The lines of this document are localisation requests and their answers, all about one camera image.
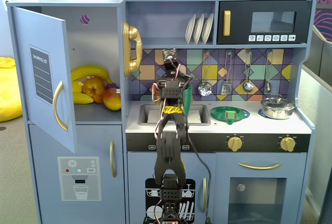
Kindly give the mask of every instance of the banana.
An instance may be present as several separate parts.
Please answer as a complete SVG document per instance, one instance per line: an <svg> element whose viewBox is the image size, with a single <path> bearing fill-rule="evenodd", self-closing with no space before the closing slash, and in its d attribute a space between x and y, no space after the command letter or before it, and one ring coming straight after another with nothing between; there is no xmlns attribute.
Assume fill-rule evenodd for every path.
<svg viewBox="0 0 332 224"><path fill-rule="evenodd" d="M73 93L74 104L89 104L93 102L93 98L84 93Z"/></svg>
<svg viewBox="0 0 332 224"><path fill-rule="evenodd" d="M83 90L83 82L79 80L73 81L73 93L82 93Z"/></svg>
<svg viewBox="0 0 332 224"><path fill-rule="evenodd" d="M112 84L113 82L109 78L108 72L103 67L98 65L85 65L81 67L77 67L72 70L72 80L77 80L79 78L87 77L87 76L98 76L107 81L108 84Z"/></svg>

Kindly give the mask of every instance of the black microwave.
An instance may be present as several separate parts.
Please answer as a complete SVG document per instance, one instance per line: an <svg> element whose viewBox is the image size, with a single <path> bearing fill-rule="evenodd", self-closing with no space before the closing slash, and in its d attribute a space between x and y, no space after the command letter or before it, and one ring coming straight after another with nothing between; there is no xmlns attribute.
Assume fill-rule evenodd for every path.
<svg viewBox="0 0 332 224"><path fill-rule="evenodd" d="M312 1L219 2L218 44L306 43Z"/></svg>

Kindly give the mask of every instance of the stove knob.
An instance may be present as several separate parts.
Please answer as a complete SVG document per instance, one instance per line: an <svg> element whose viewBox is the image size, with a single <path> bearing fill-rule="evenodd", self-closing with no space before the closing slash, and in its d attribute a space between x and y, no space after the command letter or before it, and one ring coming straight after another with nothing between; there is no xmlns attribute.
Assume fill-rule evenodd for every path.
<svg viewBox="0 0 332 224"><path fill-rule="evenodd" d="M295 140L291 137L284 137L280 142L280 146L283 150L292 152L295 147Z"/></svg>
<svg viewBox="0 0 332 224"><path fill-rule="evenodd" d="M232 151L237 151L242 146L242 140L239 137L231 137L228 139L228 147L232 149Z"/></svg>

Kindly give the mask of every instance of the yellow bean bag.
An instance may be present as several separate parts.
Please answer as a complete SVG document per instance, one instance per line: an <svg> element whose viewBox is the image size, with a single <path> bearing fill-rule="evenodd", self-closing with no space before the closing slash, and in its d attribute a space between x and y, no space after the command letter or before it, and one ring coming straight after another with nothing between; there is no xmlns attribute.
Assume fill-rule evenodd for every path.
<svg viewBox="0 0 332 224"><path fill-rule="evenodd" d="M20 89L15 60L0 57L0 122L22 115Z"/></svg>

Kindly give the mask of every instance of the backsplash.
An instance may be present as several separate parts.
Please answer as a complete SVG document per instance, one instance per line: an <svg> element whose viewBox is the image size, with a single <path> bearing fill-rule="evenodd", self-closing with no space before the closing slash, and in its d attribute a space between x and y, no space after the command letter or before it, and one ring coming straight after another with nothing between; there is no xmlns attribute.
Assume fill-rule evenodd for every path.
<svg viewBox="0 0 332 224"><path fill-rule="evenodd" d="M223 82L226 81L225 69L226 50L232 53L231 70L229 80L232 82L232 93L221 95ZM213 86L212 94L201 96L198 86L204 81L205 70L208 68L207 56L203 57L202 49L179 49L178 59L181 63L180 70L187 75L195 76L191 81L194 101L261 101L266 95L281 94L287 97L289 78L292 69L292 49L273 49L272 67L270 70L270 82L272 92L264 91L267 49L252 49L252 65L250 81L254 84L254 90L246 93L242 89L245 81L245 49L212 49L210 53L210 66L206 74L206 80ZM130 75L130 89L134 101L151 101L151 86L164 74L163 56L161 49L144 50L141 66L138 71Z"/></svg>

